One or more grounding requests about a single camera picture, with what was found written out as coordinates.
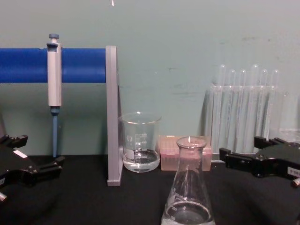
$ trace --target blue cylinder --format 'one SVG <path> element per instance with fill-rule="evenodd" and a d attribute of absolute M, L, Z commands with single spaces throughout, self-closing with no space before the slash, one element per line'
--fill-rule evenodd
<path fill-rule="evenodd" d="M 62 48 L 63 83 L 105 83 L 104 48 Z M 46 83 L 47 49 L 1 48 L 0 83 Z"/>

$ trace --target liquid in flask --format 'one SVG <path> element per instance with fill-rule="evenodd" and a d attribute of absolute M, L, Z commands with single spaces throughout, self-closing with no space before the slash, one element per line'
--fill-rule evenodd
<path fill-rule="evenodd" d="M 183 137 L 177 141 L 180 159 L 161 225 L 215 225 L 203 179 L 202 152 L 206 141 Z"/>

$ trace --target black benchtop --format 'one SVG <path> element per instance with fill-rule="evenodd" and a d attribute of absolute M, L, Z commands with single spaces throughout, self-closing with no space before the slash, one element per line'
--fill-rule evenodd
<path fill-rule="evenodd" d="M 300 189 L 290 181 L 255 178 L 222 163 L 204 174 L 217 225 L 295 224 Z M 121 186 L 107 187 L 107 156 L 69 156 L 59 180 L 1 189 L 9 200 L 0 205 L 0 225 L 160 225 L 174 175 L 124 168 Z"/>

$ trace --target pipette stand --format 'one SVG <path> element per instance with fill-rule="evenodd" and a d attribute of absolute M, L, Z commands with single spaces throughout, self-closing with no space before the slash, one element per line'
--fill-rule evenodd
<path fill-rule="evenodd" d="M 117 47 L 62 48 L 61 57 L 63 83 L 106 83 L 107 185 L 119 186 L 123 151 Z M 0 62 L 0 83 L 47 83 L 46 48 L 1 48 Z M 5 133 L 4 123 L 0 125 Z"/>

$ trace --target teal wall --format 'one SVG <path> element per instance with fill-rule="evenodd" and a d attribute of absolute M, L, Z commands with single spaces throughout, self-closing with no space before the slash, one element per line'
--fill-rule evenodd
<path fill-rule="evenodd" d="M 116 45 L 123 112 L 160 114 L 164 135 L 199 133 L 218 65 L 259 63 L 282 73 L 281 128 L 300 128 L 299 8 L 291 0 L 10 0 L 0 7 L 0 47 L 44 48 L 50 32 L 64 47 Z M 64 85 L 63 154 L 105 152 L 105 98 L 103 84 Z M 7 131 L 30 136 L 25 153 L 51 153 L 46 86 L 3 84 L 0 106 Z"/>

